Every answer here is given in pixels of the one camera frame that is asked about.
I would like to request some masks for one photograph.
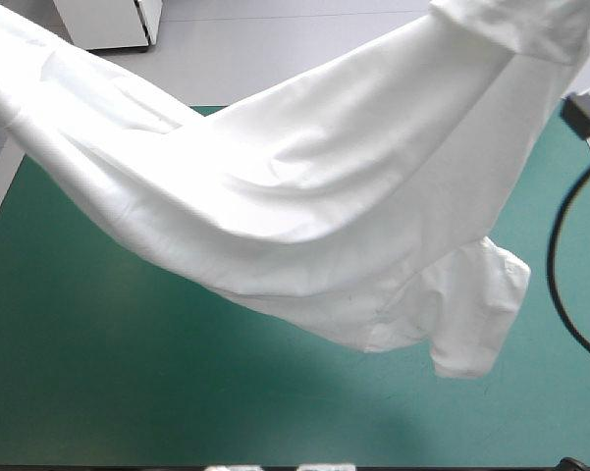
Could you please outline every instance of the white shirt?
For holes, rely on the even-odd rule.
[[[439,375],[476,377],[529,277],[486,235],[589,23],[590,0],[436,0],[203,118],[0,6],[0,123],[142,258],[353,348],[429,340]]]

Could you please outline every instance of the white fabric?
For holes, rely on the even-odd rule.
[[[430,15],[203,118],[0,6],[0,123],[103,231],[326,339],[489,371],[528,267],[493,227],[590,0]]]

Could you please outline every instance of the black cable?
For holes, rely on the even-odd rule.
[[[590,166],[583,172],[583,174],[578,178],[576,183],[569,189],[569,192],[563,199],[561,203],[561,207],[559,208],[559,212],[557,213],[557,217],[554,221],[552,226],[552,233],[550,234],[550,244],[548,246],[548,259],[546,264],[547,269],[547,278],[548,278],[548,288],[550,289],[550,296],[552,297],[552,301],[554,302],[554,306],[557,308],[557,312],[561,317],[564,325],[567,327],[569,333],[580,343],[589,353],[590,353],[590,341],[586,339],[576,326],[574,326],[573,322],[567,315],[563,303],[561,301],[561,296],[559,295],[559,287],[557,286],[557,277],[555,274],[555,259],[557,255],[557,248],[559,246],[559,235],[561,234],[561,228],[563,226],[563,220],[565,215],[567,214],[567,210],[571,205],[572,201],[577,196],[578,192],[581,188],[583,188],[590,179]]]

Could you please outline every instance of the green mat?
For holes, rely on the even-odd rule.
[[[426,344],[351,351],[141,261],[26,158],[0,210],[0,463],[590,464],[590,356],[544,276],[589,162],[555,115],[492,234],[531,266],[527,298],[493,372],[459,381]],[[559,269],[590,336],[590,184]]]

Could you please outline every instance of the black device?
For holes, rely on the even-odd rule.
[[[571,93],[561,115],[581,139],[590,137],[590,88],[582,93]]]

